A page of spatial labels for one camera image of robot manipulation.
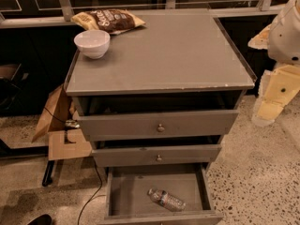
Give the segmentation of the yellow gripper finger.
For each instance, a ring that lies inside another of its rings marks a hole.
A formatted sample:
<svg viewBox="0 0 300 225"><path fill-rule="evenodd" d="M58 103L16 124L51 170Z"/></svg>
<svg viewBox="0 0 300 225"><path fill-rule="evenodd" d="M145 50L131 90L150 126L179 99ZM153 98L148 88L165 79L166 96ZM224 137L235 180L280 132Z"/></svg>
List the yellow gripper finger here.
<svg viewBox="0 0 300 225"><path fill-rule="evenodd" d="M270 27L271 25L264 27L264 29L255 37L253 37L247 45L252 49L267 50Z"/></svg>
<svg viewBox="0 0 300 225"><path fill-rule="evenodd" d="M272 71L266 70L261 77L252 122L259 127L271 125L299 91L299 65L277 63Z"/></svg>

